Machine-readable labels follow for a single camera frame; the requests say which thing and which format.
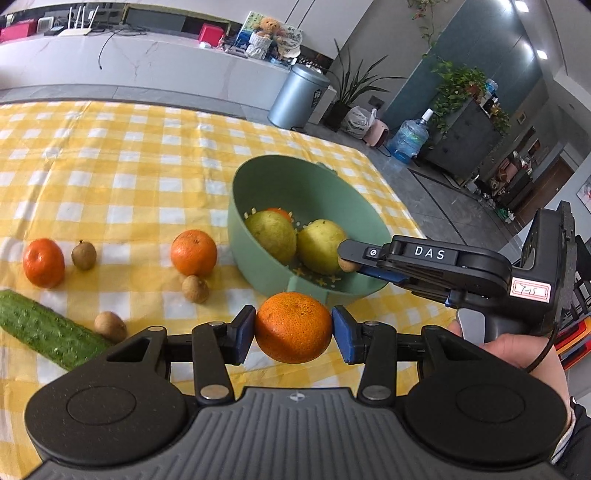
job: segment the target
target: teddy bear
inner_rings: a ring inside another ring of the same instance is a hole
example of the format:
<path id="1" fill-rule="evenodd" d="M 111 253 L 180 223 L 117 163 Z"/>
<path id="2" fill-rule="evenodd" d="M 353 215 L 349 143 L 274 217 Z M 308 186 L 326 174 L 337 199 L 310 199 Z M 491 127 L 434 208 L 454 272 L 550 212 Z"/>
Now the teddy bear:
<path id="1" fill-rule="evenodd" d="M 263 17 L 258 24 L 254 25 L 254 32 L 251 34 L 246 55 L 253 59 L 264 59 L 273 41 L 273 36 L 279 31 L 281 31 L 281 24 L 277 20 Z"/>
<path id="2" fill-rule="evenodd" d="M 272 36 L 279 31 L 281 24 L 271 17 L 263 17 L 261 21 L 254 25 L 256 34 L 259 37 L 272 38 Z"/>

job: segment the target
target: orange fruit in bowl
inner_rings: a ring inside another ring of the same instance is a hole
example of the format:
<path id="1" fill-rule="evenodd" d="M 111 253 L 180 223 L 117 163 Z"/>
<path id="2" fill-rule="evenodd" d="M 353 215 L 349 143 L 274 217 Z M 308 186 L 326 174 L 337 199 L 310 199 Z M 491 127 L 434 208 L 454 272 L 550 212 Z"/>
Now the orange fruit in bowl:
<path id="1" fill-rule="evenodd" d="M 286 212 L 282 208 L 268 208 L 267 212 L 275 212 L 279 213 L 284 219 L 286 219 L 289 223 L 293 223 L 294 219 L 290 217 L 290 214 Z"/>

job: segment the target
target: green colander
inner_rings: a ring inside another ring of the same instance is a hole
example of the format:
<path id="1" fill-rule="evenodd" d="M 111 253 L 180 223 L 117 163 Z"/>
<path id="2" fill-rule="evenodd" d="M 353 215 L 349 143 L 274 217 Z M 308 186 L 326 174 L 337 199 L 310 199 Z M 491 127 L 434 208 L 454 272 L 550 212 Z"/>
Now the green colander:
<path id="1" fill-rule="evenodd" d="M 255 290 L 266 296 L 297 291 L 328 307 L 347 305 L 370 295 L 385 282 L 358 273 L 318 275 L 297 259 L 284 266 L 250 234 L 244 220 L 255 212 L 279 207 L 290 212 L 294 227 L 332 220 L 349 238 L 382 245 L 391 240 L 384 222 L 334 170 L 282 155 L 255 157 L 238 168 L 228 209 L 228 235 L 236 264 Z"/>

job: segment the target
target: small fruit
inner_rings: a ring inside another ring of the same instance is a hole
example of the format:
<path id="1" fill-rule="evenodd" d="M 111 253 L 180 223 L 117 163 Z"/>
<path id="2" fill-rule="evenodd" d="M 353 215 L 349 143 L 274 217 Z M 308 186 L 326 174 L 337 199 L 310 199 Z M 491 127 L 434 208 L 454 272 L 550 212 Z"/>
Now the small fruit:
<path id="1" fill-rule="evenodd" d="M 297 235 L 297 254 L 310 270 L 322 275 L 339 271 L 337 249 L 347 234 L 330 220 L 316 220 Z"/>
<path id="2" fill-rule="evenodd" d="M 195 275 L 185 278 L 181 289 L 185 298 L 193 303 L 203 303 L 209 298 L 207 283 Z"/>
<path id="3" fill-rule="evenodd" d="M 127 337 L 127 325 L 113 312 L 101 312 L 95 318 L 95 332 L 113 343 Z"/>
<path id="4" fill-rule="evenodd" d="M 355 262 L 350 262 L 349 260 L 343 260 L 339 257 L 339 267 L 345 273 L 357 272 L 361 265 Z"/>
<path id="5" fill-rule="evenodd" d="M 282 214 L 265 210 L 244 223 L 260 246 L 280 263 L 287 265 L 296 254 L 296 233 Z"/>
<path id="6" fill-rule="evenodd" d="M 59 285 L 66 275 L 66 262 L 53 240 L 33 240 L 22 255 L 22 267 L 29 281 L 41 288 Z"/>
<path id="7" fill-rule="evenodd" d="M 174 239 L 170 260 L 183 275 L 207 277 L 217 263 L 216 244 L 201 230 L 187 230 Z"/>
<path id="8" fill-rule="evenodd" d="M 258 346 L 273 360 L 302 364 L 320 356 L 332 338 L 330 313 L 319 301 L 296 292 L 278 293 L 255 319 Z"/>
<path id="9" fill-rule="evenodd" d="M 90 242 L 83 242 L 74 247 L 72 250 L 72 262 L 81 270 L 90 270 L 96 263 L 96 249 Z"/>
<path id="10" fill-rule="evenodd" d="M 281 215 L 285 220 L 289 223 L 293 223 L 294 219 L 290 217 L 290 214 L 286 212 L 283 208 L 268 208 L 267 212 L 277 212 Z"/>

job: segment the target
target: label sticker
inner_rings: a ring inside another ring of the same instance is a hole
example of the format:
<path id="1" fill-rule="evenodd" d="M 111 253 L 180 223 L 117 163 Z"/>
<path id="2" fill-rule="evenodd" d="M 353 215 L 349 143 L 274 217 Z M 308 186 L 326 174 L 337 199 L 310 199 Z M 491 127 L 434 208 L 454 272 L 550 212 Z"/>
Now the label sticker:
<path id="1" fill-rule="evenodd" d="M 549 283 L 526 280 L 524 278 L 513 278 L 509 295 L 521 299 L 550 303 L 550 292 L 552 292 L 552 285 Z"/>

